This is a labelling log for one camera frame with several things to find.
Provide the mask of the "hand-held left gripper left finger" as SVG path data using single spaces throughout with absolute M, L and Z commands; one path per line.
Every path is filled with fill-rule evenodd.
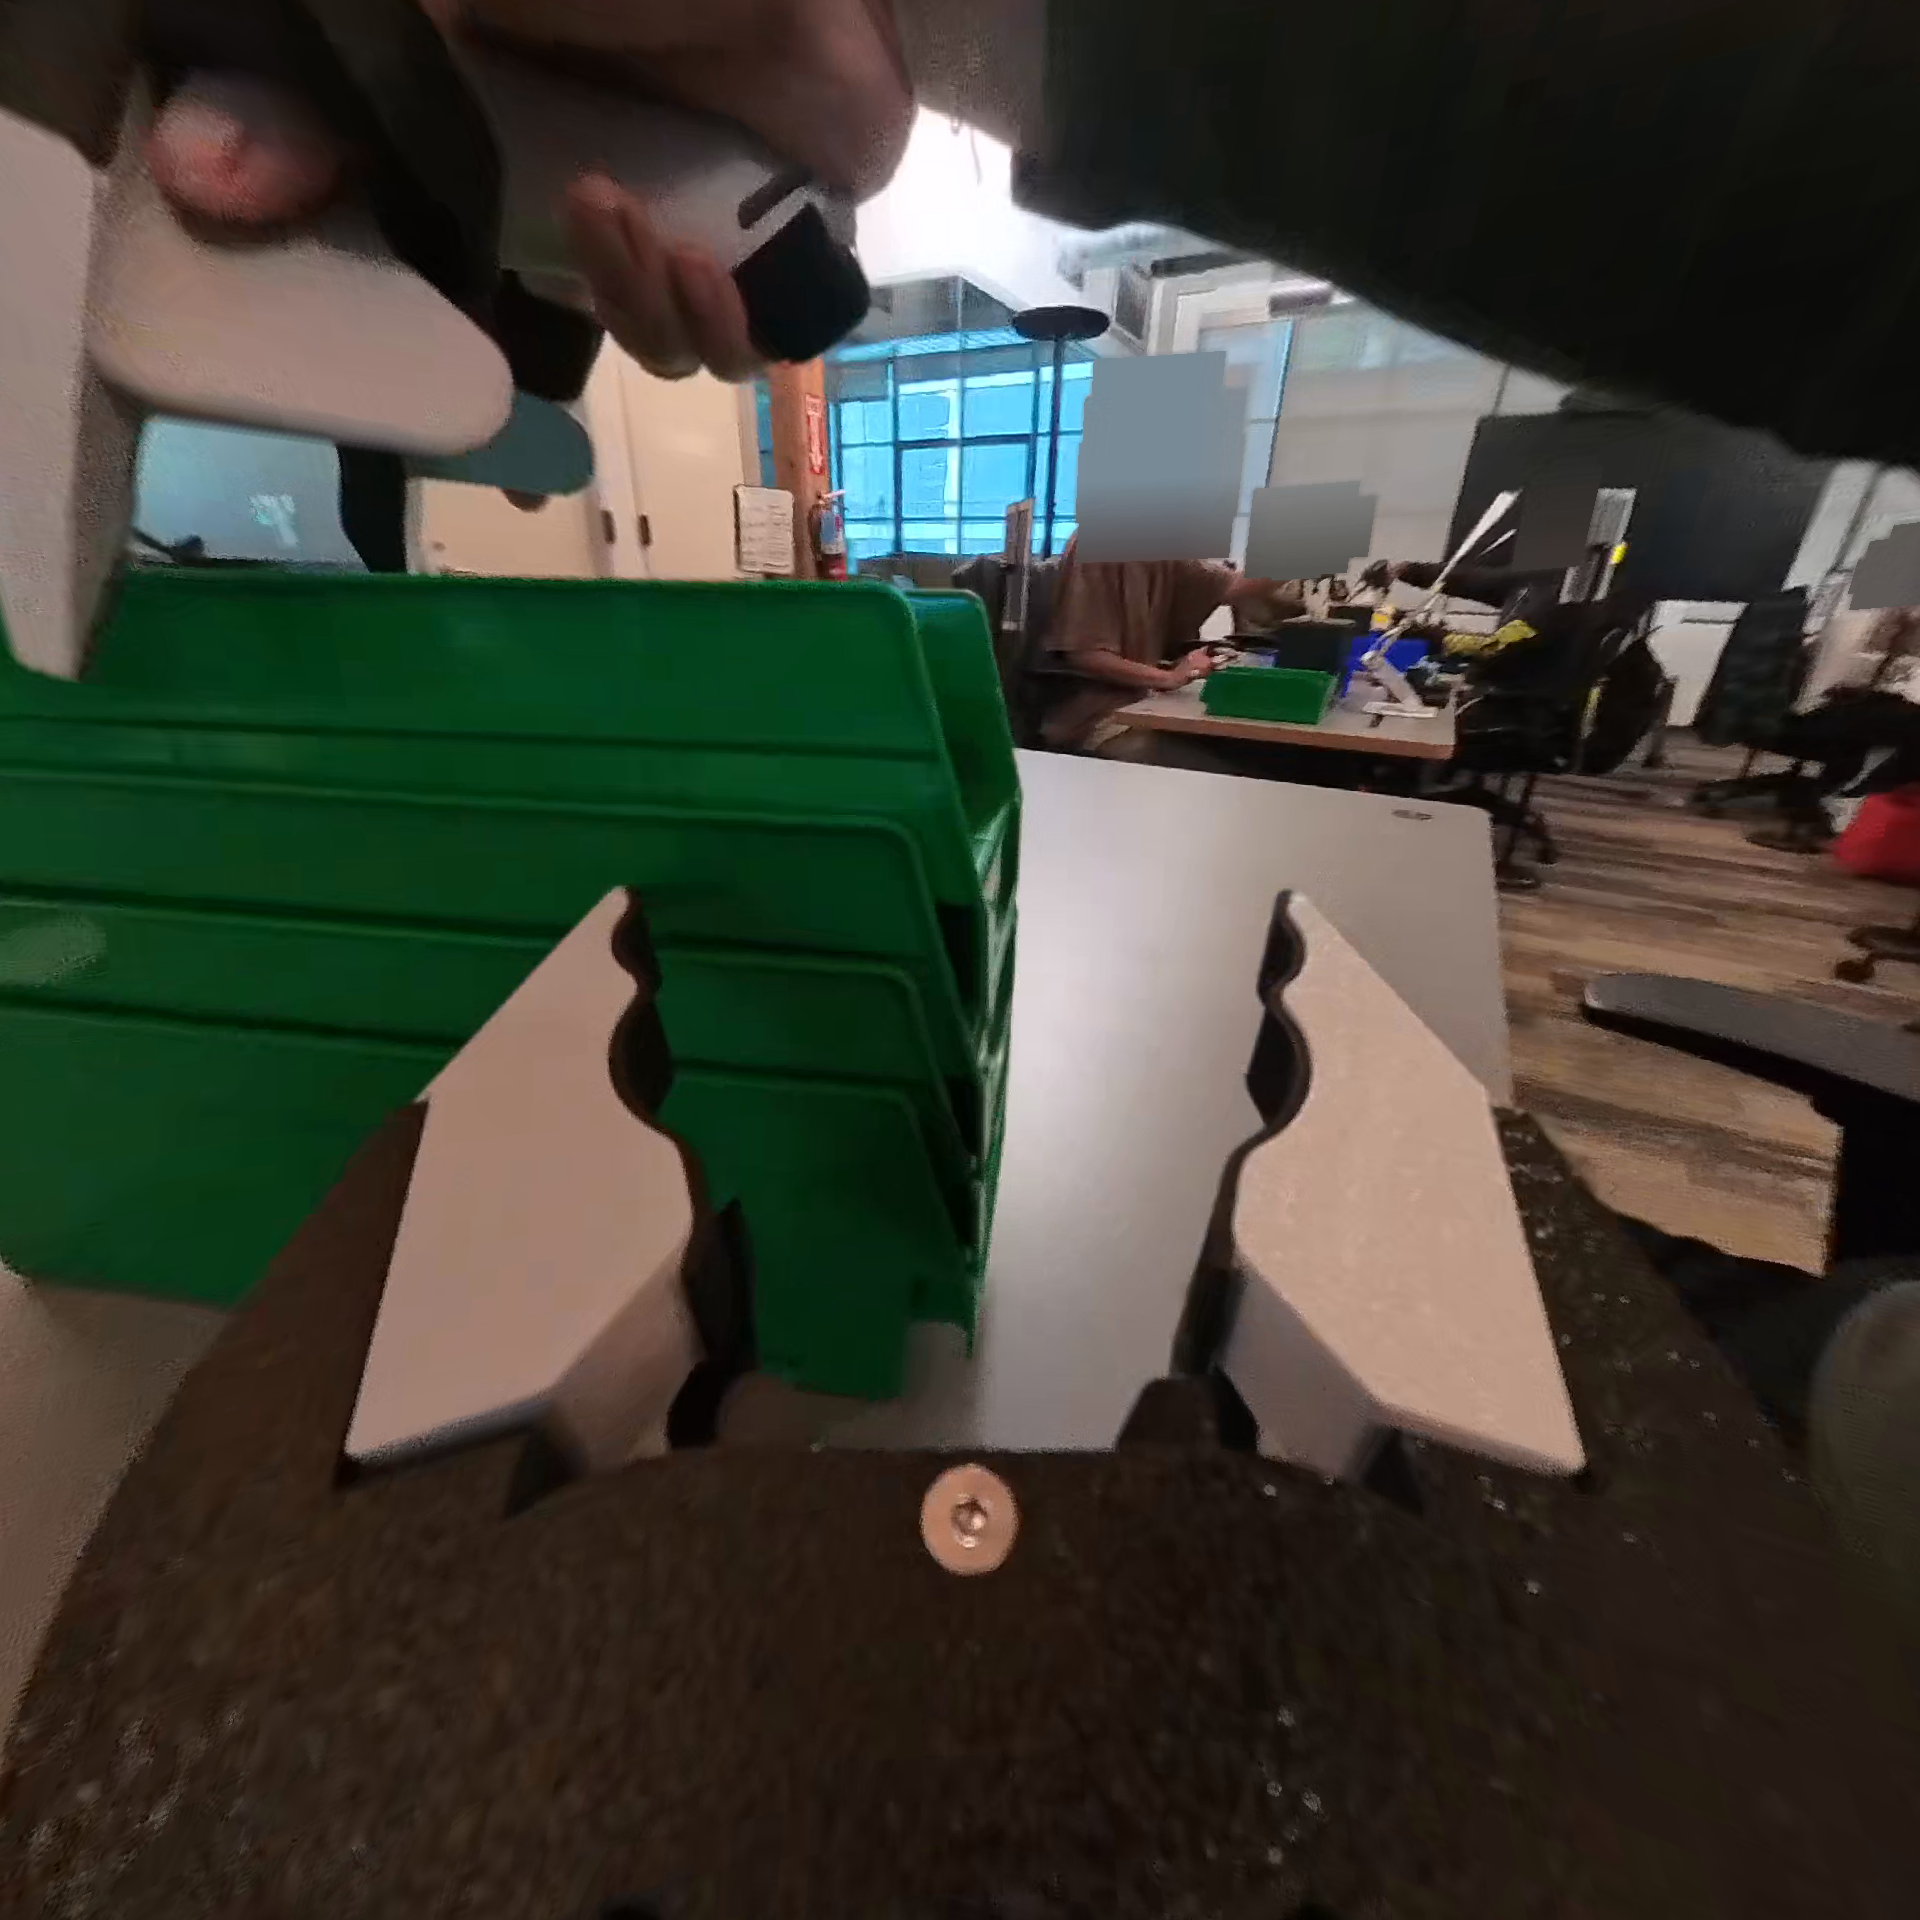
M 614 887 L 423 1090 L 351 1470 L 522 1437 L 584 1476 L 712 1439 L 754 1370 L 752 1244 L 664 1124 L 661 986 Z

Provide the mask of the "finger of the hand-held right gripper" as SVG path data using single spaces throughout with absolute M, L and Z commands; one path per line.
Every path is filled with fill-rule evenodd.
M 5 645 L 75 678 L 127 541 L 139 414 L 95 366 L 111 174 L 62 132 L 2 114 Z

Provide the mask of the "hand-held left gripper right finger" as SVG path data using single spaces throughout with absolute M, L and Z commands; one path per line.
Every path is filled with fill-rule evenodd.
M 1495 1106 L 1307 895 L 1272 907 L 1255 1131 L 1212 1214 L 1212 1383 L 1259 1456 L 1362 1482 L 1426 1442 L 1589 1464 Z

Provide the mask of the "white door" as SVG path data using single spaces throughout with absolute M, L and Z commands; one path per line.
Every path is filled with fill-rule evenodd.
M 709 375 L 658 378 L 622 350 L 607 357 L 607 479 L 618 567 L 654 583 L 731 583 L 735 490 L 748 482 L 735 387 Z
M 602 578 L 607 535 L 587 424 L 517 394 L 491 440 L 407 466 L 416 570 L 486 578 Z

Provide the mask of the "black floor lamp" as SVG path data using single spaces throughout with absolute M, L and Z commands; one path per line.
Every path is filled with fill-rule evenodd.
M 1035 518 L 1039 525 L 1039 557 L 1052 560 L 1058 535 L 1060 440 L 1064 418 L 1067 362 L 1098 342 L 1110 327 L 1109 316 L 1090 304 L 1031 304 L 1015 312 L 1015 334 L 1044 350 L 1044 431 L 1039 445 L 1039 479 L 1035 487 Z

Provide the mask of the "white office desk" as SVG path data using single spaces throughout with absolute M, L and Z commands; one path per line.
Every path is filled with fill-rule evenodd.
M 1239 741 L 1367 758 L 1446 764 L 1455 756 L 1455 719 L 1451 709 L 1411 710 L 1387 703 L 1380 710 L 1371 710 L 1370 707 L 1333 703 L 1310 727 L 1213 712 L 1204 707 L 1197 683 L 1190 683 L 1187 688 L 1149 692 L 1116 710 L 1114 722 L 1148 733 Z

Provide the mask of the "red bag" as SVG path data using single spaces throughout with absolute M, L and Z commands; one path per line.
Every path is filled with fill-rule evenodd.
M 1830 864 L 1860 880 L 1918 888 L 1918 783 L 1863 797 L 1830 840 Z

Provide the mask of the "dark office partition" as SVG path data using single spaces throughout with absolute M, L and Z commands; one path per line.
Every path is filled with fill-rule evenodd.
M 1622 544 L 1622 591 L 1742 603 L 1782 586 L 1830 472 L 1773 436 L 1676 411 L 1485 416 L 1443 555 L 1515 494 L 1503 539 L 1477 560 L 1563 573 Z

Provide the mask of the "wooden post red signs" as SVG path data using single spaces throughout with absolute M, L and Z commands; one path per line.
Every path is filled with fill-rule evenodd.
M 778 364 L 763 370 L 770 403 L 775 490 L 791 496 L 792 573 L 821 581 L 818 508 L 827 491 L 826 362 Z

